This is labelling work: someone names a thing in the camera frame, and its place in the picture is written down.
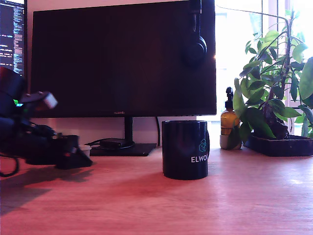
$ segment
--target amber bottle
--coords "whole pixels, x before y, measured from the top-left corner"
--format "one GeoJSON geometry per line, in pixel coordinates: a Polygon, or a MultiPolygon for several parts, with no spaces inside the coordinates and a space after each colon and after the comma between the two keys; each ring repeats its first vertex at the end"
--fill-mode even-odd
{"type": "MultiPolygon", "coordinates": [[[[230,134],[234,125],[239,126],[239,118],[237,118],[233,108],[233,97],[234,93],[231,87],[227,87],[227,101],[225,102],[226,110],[221,114],[221,135],[220,135],[220,146],[222,149],[229,149],[227,147],[228,135],[230,134]]],[[[232,149],[240,149],[241,142],[232,149]]]]}

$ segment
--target black mug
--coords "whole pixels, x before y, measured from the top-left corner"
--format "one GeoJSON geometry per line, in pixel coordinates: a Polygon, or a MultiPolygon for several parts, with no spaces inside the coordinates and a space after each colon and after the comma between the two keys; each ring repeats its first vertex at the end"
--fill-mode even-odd
{"type": "Polygon", "coordinates": [[[162,167],[165,177],[177,180],[206,177],[209,152],[206,121],[162,122],[162,167]]]}

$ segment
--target headphones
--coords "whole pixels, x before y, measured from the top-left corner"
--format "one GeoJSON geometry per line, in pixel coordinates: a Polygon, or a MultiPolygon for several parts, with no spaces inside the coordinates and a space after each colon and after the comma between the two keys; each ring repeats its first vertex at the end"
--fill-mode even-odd
{"type": "Polygon", "coordinates": [[[200,14],[202,13],[201,0],[189,0],[190,14],[192,15],[192,30],[190,41],[185,49],[185,61],[189,66],[201,63],[206,55],[205,40],[200,34],[200,14]]]}

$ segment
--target monitor screen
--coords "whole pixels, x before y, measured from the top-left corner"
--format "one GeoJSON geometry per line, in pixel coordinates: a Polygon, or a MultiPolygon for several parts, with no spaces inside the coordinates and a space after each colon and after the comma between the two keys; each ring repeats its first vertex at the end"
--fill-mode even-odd
{"type": "Polygon", "coordinates": [[[26,75],[26,0],[0,0],[0,66],[26,75]]]}
{"type": "Polygon", "coordinates": [[[202,2],[204,60],[187,66],[188,1],[34,12],[31,92],[58,105],[37,117],[216,114],[214,1],[202,2]]]}

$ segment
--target desk surface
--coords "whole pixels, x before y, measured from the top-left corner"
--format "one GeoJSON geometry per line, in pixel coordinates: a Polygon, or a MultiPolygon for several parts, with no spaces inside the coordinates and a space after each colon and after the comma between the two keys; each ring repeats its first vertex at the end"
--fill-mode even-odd
{"type": "Polygon", "coordinates": [[[161,155],[67,171],[21,161],[1,179],[1,235],[313,234],[313,157],[213,149],[208,177],[179,181],[161,155]]]}

